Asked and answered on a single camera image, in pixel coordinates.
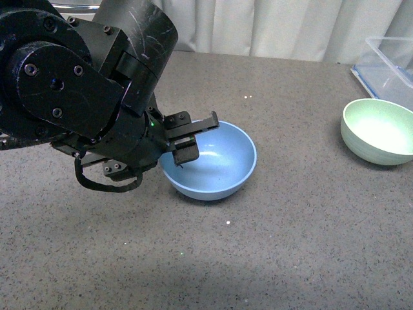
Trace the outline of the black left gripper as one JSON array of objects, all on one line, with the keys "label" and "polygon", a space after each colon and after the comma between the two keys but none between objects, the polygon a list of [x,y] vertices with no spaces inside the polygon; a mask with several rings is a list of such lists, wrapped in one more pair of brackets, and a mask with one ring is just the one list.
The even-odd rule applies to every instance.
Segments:
[{"label": "black left gripper", "polygon": [[141,181],[164,153],[171,152],[176,166],[199,158],[196,140],[190,136],[217,129],[215,111],[210,117],[191,122],[187,111],[164,116],[155,106],[141,116],[120,108],[112,126],[94,139],[76,133],[51,142],[51,146],[74,157],[78,181],[88,181],[84,168],[103,164],[104,175],[112,181]]}]

